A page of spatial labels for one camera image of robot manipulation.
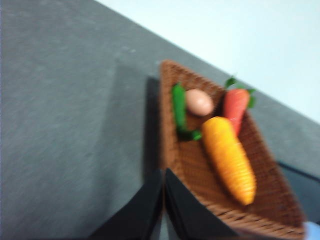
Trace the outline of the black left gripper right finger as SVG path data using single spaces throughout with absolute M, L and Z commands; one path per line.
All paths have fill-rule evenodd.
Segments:
M 239 234 L 211 213 L 171 169 L 165 170 L 165 206 L 182 240 L 239 240 Z

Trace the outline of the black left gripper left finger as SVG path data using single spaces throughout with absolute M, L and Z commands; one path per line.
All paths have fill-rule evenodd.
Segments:
M 162 210 L 163 173 L 156 170 L 110 219 L 90 236 L 90 240 L 148 240 Z

